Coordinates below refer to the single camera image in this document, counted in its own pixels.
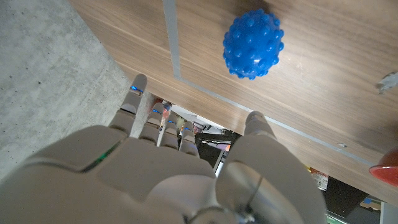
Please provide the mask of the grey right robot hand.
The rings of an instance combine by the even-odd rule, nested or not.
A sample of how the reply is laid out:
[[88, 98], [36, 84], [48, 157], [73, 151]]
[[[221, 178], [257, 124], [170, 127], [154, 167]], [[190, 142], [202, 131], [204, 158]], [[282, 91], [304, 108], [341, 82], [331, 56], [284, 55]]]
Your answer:
[[178, 136], [157, 103], [131, 137], [147, 77], [135, 77], [108, 126], [39, 150], [1, 181], [2, 223], [325, 223], [305, 166], [251, 112], [220, 172], [200, 158], [192, 123]]

